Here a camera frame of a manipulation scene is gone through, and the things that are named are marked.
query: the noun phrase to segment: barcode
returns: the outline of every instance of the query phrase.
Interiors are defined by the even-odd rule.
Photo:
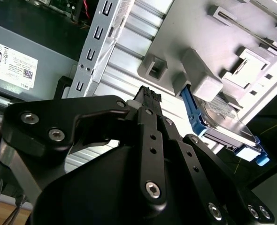
[[[33,72],[31,72],[31,71],[29,71],[27,69],[24,69],[24,75],[23,75],[23,77],[26,77],[26,78],[32,80],[32,76],[33,76]]]

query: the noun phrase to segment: hard drive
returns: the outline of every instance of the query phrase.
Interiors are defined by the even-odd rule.
[[[213,101],[206,102],[193,96],[188,86],[182,91],[181,96],[196,135],[224,145],[247,161],[256,158],[259,165],[269,161],[260,140],[239,120],[236,110],[222,97],[217,95]]]

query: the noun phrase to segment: sticker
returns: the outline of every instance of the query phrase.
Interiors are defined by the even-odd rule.
[[[0,44],[0,79],[26,90],[34,87],[38,60]]]
[[[215,97],[213,101],[207,102],[211,111],[217,114],[223,115],[224,117],[230,117],[232,119],[237,116],[234,114],[233,109],[220,97]]]

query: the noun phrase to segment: red wire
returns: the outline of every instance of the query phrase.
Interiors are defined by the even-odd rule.
[[[83,4],[84,4],[84,7],[85,7],[85,14],[86,14],[87,18],[91,19],[91,17],[88,15],[88,12],[87,12],[88,7],[87,7],[86,0],[83,0]]]

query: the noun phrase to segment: white label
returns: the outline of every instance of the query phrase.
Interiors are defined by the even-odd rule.
[[[34,87],[38,60],[0,44],[0,79],[26,90]]]

